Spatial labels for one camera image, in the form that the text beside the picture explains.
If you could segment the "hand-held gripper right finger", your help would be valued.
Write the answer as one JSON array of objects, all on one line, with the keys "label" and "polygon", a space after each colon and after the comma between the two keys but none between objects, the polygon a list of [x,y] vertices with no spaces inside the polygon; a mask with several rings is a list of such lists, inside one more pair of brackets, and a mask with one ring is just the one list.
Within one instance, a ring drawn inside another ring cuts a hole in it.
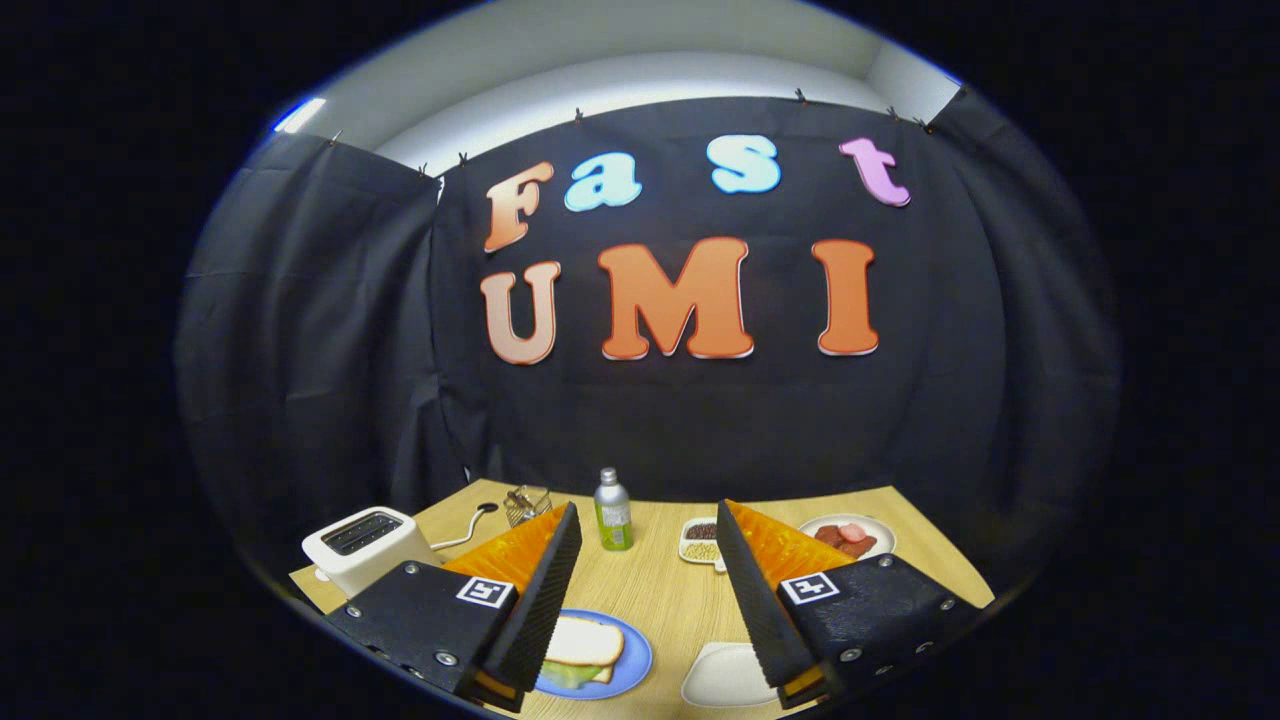
[{"label": "hand-held gripper right finger", "polygon": [[893,553],[852,559],[732,500],[718,505],[717,542],[785,708],[873,691],[968,633],[983,611]]}]

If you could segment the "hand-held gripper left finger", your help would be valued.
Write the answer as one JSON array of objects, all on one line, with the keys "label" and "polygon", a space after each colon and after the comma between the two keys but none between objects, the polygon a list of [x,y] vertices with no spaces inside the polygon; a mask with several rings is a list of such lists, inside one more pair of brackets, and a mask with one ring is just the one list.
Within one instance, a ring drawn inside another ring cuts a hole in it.
[{"label": "hand-held gripper left finger", "polygon": [[562,503],[440,568],[401,562],[328,612],[329,632],[433,694],[517,712],[581,546],[579,511]]}]

